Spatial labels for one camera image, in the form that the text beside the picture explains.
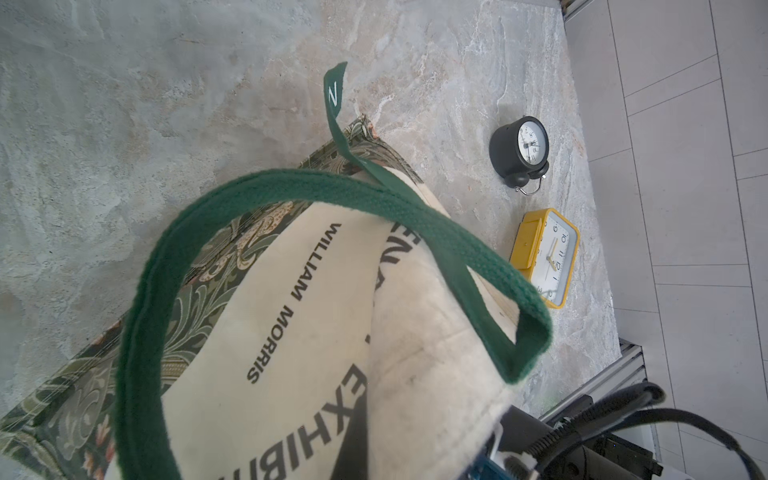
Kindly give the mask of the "canvas tote bag green handles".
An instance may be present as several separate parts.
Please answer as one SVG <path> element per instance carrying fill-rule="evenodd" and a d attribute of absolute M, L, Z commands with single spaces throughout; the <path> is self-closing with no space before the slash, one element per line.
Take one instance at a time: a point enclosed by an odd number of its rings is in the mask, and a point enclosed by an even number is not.
<path fill-rule="evenodd" d="M 113 328 L 1 421 L 46 479 L 455 479 L 549 347 L 536 289 L 381 145 L 186 208 Z"/>

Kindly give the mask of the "small black alarm clock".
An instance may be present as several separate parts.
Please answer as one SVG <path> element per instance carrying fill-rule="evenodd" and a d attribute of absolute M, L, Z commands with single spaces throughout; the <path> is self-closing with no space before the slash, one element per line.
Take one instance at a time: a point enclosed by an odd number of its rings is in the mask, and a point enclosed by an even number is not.
<path fill-rule="evenodd" d="M 489 157 L 504 184 L 524 196 L 536 194 L 548 174 L 550 142 L 539 119 L 523 116 L 495 130 Z"/>

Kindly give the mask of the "yellow square alarm clock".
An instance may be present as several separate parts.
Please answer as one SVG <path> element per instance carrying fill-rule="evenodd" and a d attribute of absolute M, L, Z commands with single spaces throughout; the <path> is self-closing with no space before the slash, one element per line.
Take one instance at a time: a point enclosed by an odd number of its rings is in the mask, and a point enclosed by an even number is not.
<path fill-rule="evenodd" d="M 579 243 L 578 228 L 554 208 L 530 211 L 518 227 L 509 261 L 549 308 L 562 309 Z"/>

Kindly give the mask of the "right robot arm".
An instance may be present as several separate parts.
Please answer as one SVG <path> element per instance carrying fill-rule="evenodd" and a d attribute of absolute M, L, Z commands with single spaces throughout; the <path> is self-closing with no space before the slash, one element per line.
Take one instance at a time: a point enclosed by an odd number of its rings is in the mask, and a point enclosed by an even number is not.
<path fill-rule="evenodd" d="M 524 411 L 512 407 L 496 425 L 463 479 L 511 479 L 502 460 L 490 455 L 527 453 L 545 468 L 541 479 L 658 479 L 664 467 L 653 454 L 616 435 L 583 440 L 576 433 L 560 434 Z"/>

